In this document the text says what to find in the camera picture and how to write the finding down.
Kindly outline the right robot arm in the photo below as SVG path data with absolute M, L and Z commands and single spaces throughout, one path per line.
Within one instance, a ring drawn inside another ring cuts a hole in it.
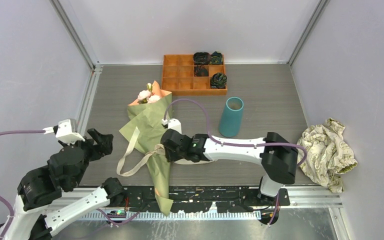
M 208 134 L 189 137 L 168 129 L 160 143 L 168 162 L 181 165 L 233 160 L 262 166 L 265 175 L 261 178 L 257 198 L 266 206 L 277 199 L 282 186 L 296 181 L 299 147 L 276 132 L 254 139 L 227 139 Z

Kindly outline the pink flowers bunch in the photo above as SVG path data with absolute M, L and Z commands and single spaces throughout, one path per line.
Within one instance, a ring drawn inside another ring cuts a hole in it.
M 142 90 L 137 95 L 138 104 L 156 103 L 161 99 L 160 87 L 157 83 L 147 83 L 146 90 Z

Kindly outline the green wrapping paper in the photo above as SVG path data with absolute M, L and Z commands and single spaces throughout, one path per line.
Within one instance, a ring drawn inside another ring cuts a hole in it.
M 119 160 L 116 173 L 122 177 L 134 175 L 142 166 L 147 165 L 151 175 L 159 210 L 164 216 L 171 212 L 173 200 L 169 199 L 169 177 L 171 164 L 168 162 L 165 149 L 160 143 L 166 129 L 161 120 L 172 102 L 172 93 L 163 90 L 160 99 L 153 103 L 138 103 L 134 100 L 127 106 L 129 122 L 119 132 L 128 140 L 127 149 Z M 144 154 L 142 159 L 130 170 L 123 171 L 126 157 L 136 149 Z

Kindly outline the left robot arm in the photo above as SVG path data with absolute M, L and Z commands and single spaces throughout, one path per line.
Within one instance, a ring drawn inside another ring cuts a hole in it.
M 15 204 L 6 222 L 0 224 L 0 240 L 51 240 L 65 227 L 101 207 L 118 207 L 126 193 L 116 177 L 107 178 L 87 196 L 61 209 L 46 213 L 63 192 L 72 192 L 81 182 L 90 162 L 113 151 L 113 134 L 87 130 L 89 138 L 73 143 L 60 141 L 62 149 L 47 164 L 26 173 L 17 187 Z

